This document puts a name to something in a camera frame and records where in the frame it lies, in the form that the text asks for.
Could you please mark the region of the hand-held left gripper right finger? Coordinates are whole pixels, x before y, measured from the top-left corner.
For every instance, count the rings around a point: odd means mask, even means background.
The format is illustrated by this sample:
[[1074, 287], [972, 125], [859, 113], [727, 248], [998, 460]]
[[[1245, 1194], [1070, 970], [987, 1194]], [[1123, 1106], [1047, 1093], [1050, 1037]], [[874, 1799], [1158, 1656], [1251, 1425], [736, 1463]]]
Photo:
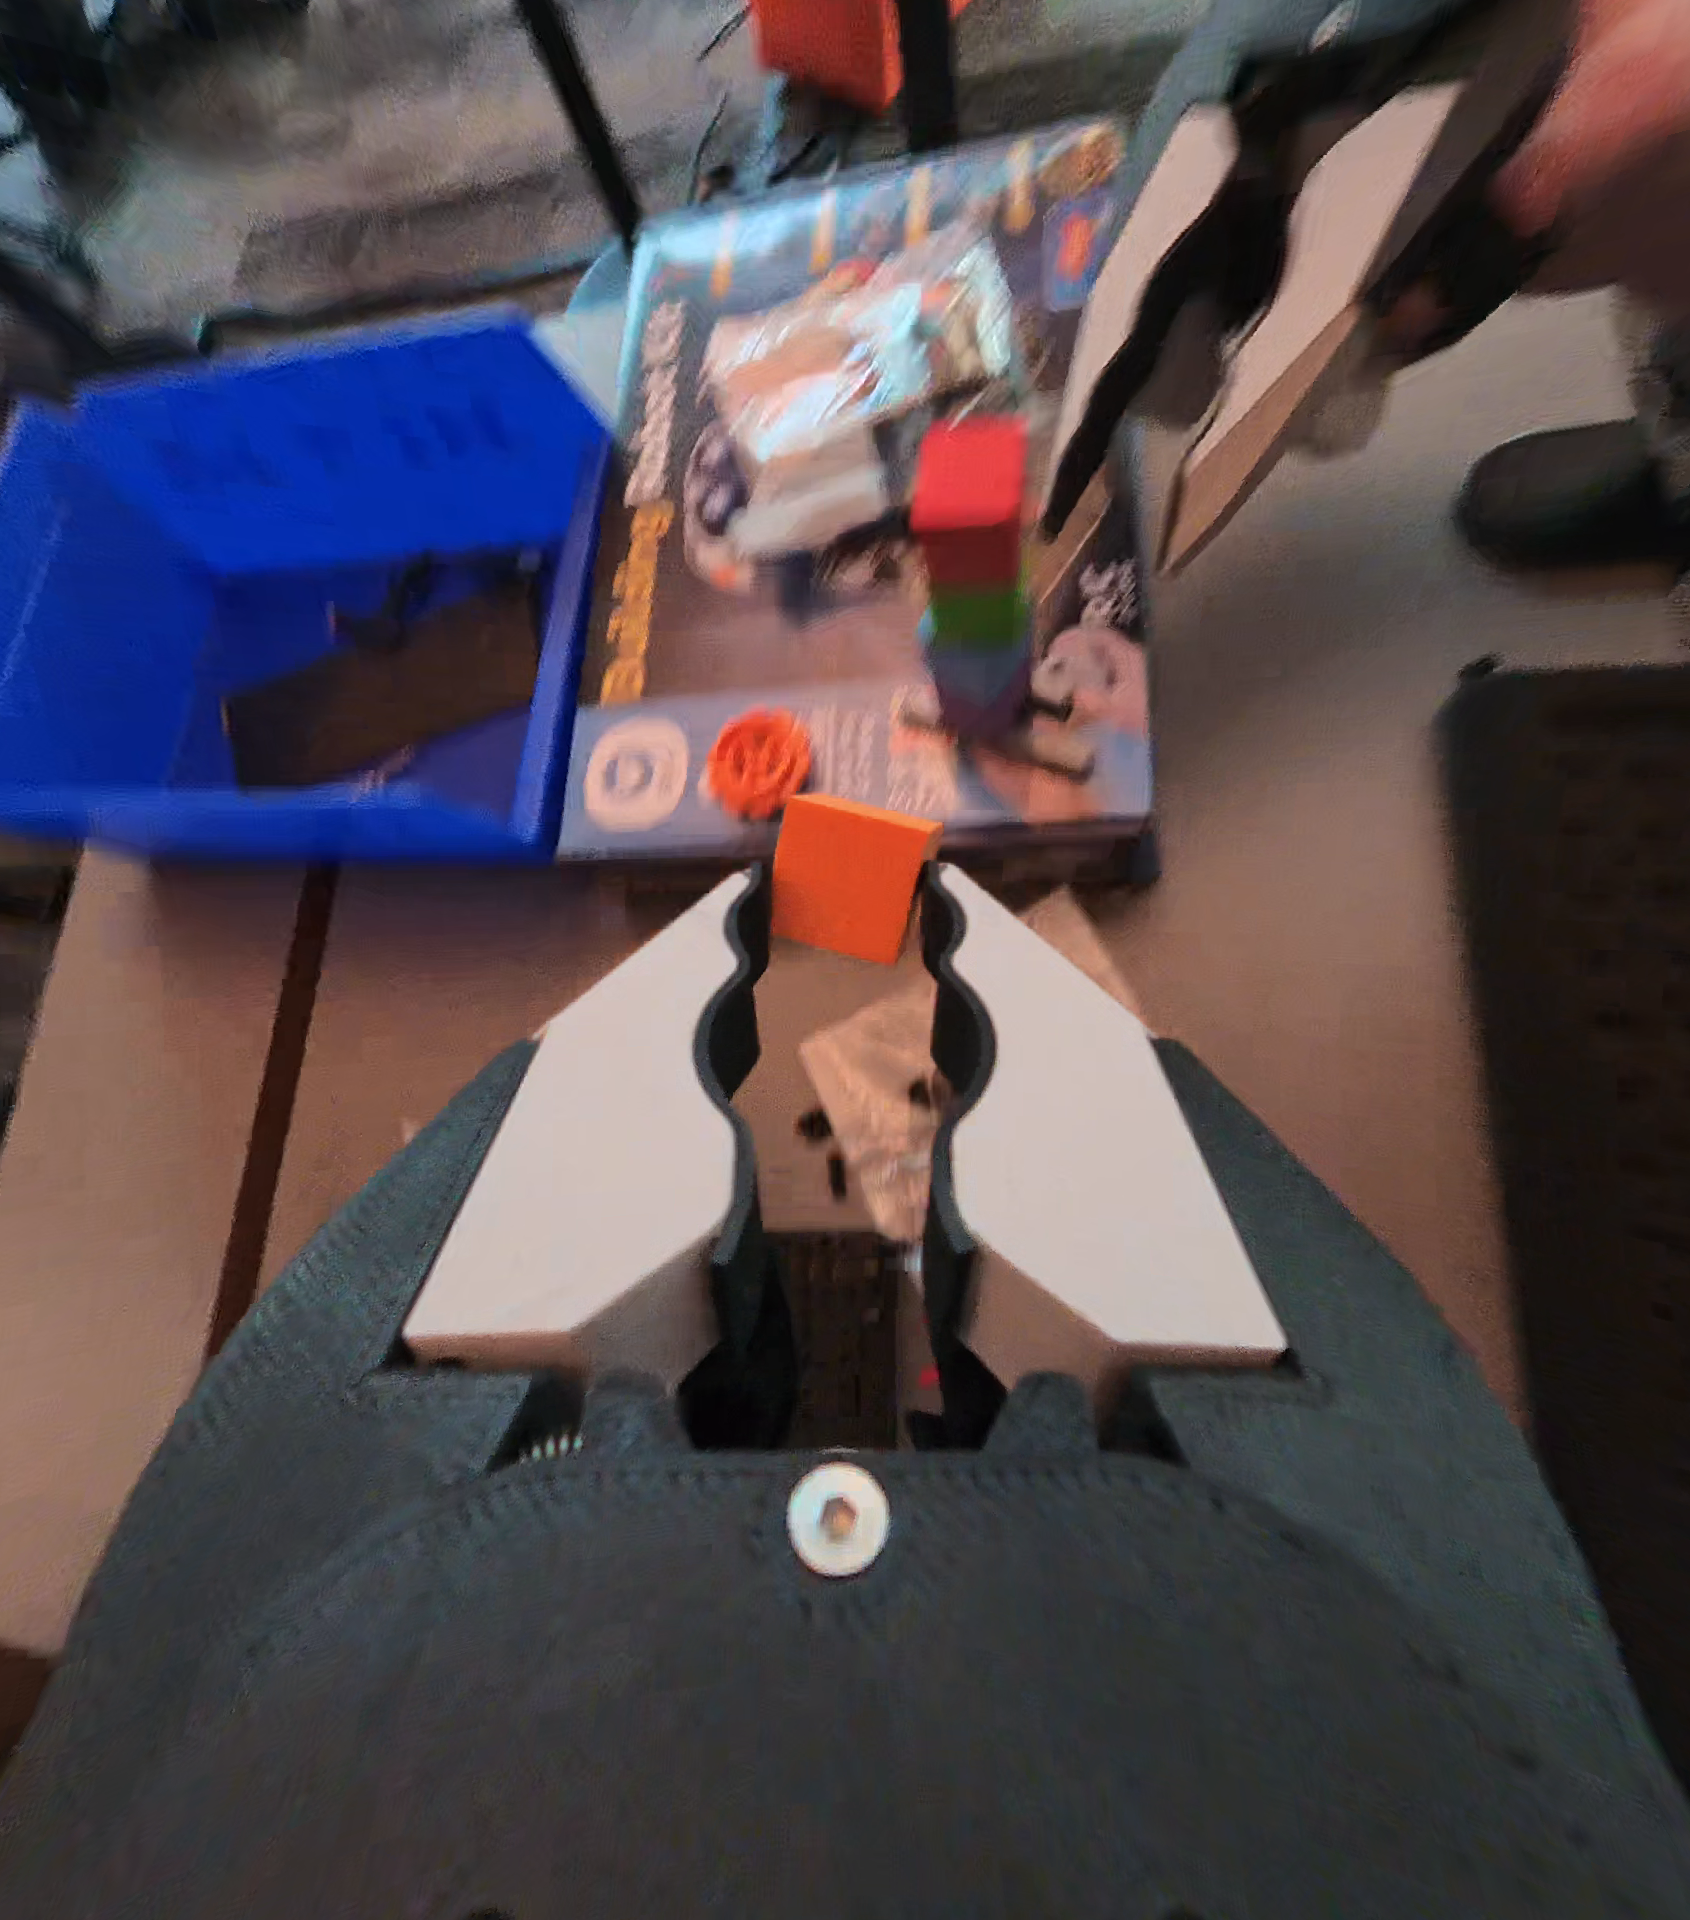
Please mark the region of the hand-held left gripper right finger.
[[1145, 1369], [1266, 1369], [1285, 1330], [1146, 1024], [961, 869], [929, 869], [923, 1298], [950, 1444], [1070, 1379], [1110, 1414]]

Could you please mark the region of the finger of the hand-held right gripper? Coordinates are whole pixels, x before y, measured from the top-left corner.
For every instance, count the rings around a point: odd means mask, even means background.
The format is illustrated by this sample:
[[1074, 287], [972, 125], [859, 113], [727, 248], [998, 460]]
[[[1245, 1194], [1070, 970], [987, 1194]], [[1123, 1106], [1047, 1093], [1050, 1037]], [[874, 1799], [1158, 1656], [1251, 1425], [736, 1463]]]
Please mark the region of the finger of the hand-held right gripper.
[[1164, 572], [1193, 564], [1290, 450], [1335, 457], [1376, 433], [1383, 372], [1364, 289], [1459, 95], [1459, 83], [1410, 86], [1313, 166], [1290, 209], [1276, 287], [1231, 349], [1177, 469]]
[[1129, 419], [1191, 436], [1279, 282], [1288, 196], [1276, 151], [1223, 104], [1187, 108], [1121, 196], [1072, 346], [1040, 529], [1056, 536]]

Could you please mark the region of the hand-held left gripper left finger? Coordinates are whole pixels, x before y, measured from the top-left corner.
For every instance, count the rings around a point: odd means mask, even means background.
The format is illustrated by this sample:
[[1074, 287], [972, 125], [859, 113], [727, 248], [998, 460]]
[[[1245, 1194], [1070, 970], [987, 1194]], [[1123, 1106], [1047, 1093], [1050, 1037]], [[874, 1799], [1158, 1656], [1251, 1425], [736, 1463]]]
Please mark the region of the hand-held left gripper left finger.
[[412, 1358], [642, 1373], [700, 1445], [787, 1440], [794, 1316], [738, 1115], [767, 952], [748, 869], [542, 1029], [406, 1316]]

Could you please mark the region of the red wooden cube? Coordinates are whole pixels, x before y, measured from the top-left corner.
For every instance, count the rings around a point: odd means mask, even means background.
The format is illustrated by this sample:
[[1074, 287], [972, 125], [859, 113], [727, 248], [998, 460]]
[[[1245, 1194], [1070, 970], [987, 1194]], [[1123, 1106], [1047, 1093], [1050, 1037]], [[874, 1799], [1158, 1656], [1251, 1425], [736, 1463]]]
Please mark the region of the red wooden cube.
[[1021, 569], [1027, 423], [1019, 414], [932, 421], [909, 509], [929, 590], [993, 590]]

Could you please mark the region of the green wooden cube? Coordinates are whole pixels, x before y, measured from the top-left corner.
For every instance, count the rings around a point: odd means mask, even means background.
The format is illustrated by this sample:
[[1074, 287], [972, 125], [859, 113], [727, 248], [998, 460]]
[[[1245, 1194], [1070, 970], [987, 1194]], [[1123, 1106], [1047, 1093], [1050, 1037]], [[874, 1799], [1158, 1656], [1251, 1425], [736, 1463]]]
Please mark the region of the green wooden cube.
[[954, 651], [1019, 651], [1029, 636], [1031, 609], [1019, 582], [935, 587], [920, 621], [923, 643]]

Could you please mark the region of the orange wooden cube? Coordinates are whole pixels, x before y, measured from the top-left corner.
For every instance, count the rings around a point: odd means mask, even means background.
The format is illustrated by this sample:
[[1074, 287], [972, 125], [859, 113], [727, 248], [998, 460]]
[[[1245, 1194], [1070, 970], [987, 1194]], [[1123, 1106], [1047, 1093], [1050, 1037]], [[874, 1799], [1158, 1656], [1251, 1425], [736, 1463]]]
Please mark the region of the orange wooden cube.
[[896, 963], [940, 840], [940, 822], [916, 813], [828, 796], [789, 799], [771, 856], [774, 940]]

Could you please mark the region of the small orange plastic wheel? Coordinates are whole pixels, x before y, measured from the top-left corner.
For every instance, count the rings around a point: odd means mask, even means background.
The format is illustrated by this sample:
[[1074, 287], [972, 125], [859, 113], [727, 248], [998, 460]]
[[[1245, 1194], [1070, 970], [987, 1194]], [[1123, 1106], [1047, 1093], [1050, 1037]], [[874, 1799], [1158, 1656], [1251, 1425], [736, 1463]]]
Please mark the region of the small orange plastic wheel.
[[723, 813], [762, 824], [810, 783], [812, 743], [789, 708], [755, 707], [716, 733], [703, 774], [703, 792]]

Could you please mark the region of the blue plastic storage bin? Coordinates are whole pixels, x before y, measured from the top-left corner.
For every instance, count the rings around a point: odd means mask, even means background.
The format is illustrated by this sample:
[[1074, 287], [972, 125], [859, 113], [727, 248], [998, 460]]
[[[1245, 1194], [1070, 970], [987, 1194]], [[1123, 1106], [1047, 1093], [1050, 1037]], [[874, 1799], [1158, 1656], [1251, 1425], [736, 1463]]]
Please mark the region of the blue plastic storage bin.
[[[488, 304], [91, 383], [0, 447], [0, 832], [156, 860], [544, 866], [615, 443]], [[345, 781], [237, 783], [223, 705], [332, 606], [542, 596], [521, 712]]]

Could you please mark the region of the person's right hand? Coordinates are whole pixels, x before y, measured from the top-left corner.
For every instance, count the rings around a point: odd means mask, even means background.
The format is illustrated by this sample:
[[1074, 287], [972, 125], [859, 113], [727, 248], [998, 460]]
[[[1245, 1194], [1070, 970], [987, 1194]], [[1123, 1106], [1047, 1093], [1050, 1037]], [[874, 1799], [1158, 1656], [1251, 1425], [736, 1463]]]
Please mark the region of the person's right hand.
[[1494, 180], [1548, 255], [1528, 292], [1622, 291], [1690, 326], [1690, 2], [1582, 2], [1553, 99]]

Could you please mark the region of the black perforated plastic block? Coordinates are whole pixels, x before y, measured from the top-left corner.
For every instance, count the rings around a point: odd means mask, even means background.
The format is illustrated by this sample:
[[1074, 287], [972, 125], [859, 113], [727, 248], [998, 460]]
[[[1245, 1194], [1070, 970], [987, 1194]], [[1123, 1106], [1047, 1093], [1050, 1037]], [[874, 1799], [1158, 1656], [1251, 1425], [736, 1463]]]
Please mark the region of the black perforated plastic block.
[[910, 1447], [923, 1347], [916, 1245], [872, 1232], [774, 1236], [791, 1320], [794, 1451]]

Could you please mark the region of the clear bag with white flap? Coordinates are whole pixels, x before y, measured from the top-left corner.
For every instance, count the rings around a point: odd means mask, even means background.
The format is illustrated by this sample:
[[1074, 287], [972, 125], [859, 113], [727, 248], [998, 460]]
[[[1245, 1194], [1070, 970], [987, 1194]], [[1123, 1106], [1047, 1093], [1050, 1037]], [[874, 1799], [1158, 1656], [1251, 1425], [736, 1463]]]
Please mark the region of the clear bag with white flap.
[[1012, 309], [995, 242], [955, 227], [716, 323], [703, 382], [736, 503], [715, 536], [780, 564], [891, 521], [926, 426], [1012, 389]]

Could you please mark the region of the orange tote bag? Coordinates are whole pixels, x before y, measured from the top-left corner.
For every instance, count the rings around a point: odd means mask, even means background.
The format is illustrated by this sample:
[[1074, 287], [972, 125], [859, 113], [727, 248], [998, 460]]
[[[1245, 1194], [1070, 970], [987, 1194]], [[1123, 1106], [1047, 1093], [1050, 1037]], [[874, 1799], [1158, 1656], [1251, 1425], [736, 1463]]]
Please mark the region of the orange tote bag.
[[868, 111], [892, 108], [904, 60], [894, 2], [752, 2], [762, 66], [826, 99]]

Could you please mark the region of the dark blue cardboard kit box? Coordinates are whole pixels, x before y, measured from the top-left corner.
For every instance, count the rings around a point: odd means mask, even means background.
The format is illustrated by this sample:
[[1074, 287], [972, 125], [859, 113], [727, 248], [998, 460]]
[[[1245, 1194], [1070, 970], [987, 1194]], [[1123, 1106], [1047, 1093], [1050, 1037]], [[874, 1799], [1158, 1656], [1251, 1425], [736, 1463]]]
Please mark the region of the dark blue cardboard kit box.
[[[810, 789], [920, 813], [951, 846], [1000, 855], [1037, 837], [1129, 846], [1152, 806], [1146, 579], [1133, 455], [1040, 536], [1040, 490], [1072, 346], [1110, 241], [1125, 137], [1110, 121], [984, 140], [762, 197], [703, 203], [641, 237], [619, 273], [618, 467], [601, 507], [580, 669], [562, 862], [748, 860], [770, 837], [703, 792], [721, 727], [755, 707], [810, 730]], [[909, 733], [937, 717], [920, 621], [929, 578], [909, 503], [814, 558], [743, 564], [715, 536], [736, 503], [703, 364], [713, 327], [789, 301], [851, 259], [881, 260], [947, 228], [985, 232], [1012, 297], [1012, 389], [943, 421], [1019, 414], [1027, 485], [1018, 582], [1031, 609], [1029, 722], [1087, 734], [1074, 783]]]

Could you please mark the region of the flat black rectangular panel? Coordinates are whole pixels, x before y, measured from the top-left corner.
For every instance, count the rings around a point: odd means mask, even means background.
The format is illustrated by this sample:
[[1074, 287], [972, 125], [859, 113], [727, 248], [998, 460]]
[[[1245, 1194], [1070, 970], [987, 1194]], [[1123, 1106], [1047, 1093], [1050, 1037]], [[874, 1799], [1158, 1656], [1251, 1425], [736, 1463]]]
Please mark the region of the flat black rectangular panel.
[[423, 612], [332, 606], [317, 657], [226, 697], [233, 778], [248, 789], [345, 781], [526, 711], [539, 602], [531, 582], [511, 582]]

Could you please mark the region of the dark grey perforated panel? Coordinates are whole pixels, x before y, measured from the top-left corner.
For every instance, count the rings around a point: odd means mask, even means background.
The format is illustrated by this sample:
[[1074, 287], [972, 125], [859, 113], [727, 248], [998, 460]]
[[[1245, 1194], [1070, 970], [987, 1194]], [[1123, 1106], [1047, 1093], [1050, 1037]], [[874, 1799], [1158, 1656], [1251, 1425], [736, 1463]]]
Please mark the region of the dark grey perforated panel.
[[1690, 665], [1436, 725], [1541, 1462], [1690, 1797]]

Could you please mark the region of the black metal table leg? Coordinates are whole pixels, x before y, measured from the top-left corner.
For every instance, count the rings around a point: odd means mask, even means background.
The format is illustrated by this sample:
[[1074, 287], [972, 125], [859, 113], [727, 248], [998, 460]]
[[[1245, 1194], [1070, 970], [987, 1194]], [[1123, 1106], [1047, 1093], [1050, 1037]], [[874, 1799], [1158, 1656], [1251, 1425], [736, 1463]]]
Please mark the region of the black metal table leg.
[[511, 2], [511, 11], [531, 39], [553, 99], [618, 235], [619, 253], [630, 256], [642, 227], [641, 193], [595, 92], [589, 66], [572, 35], [568, 15], [559, 2]]

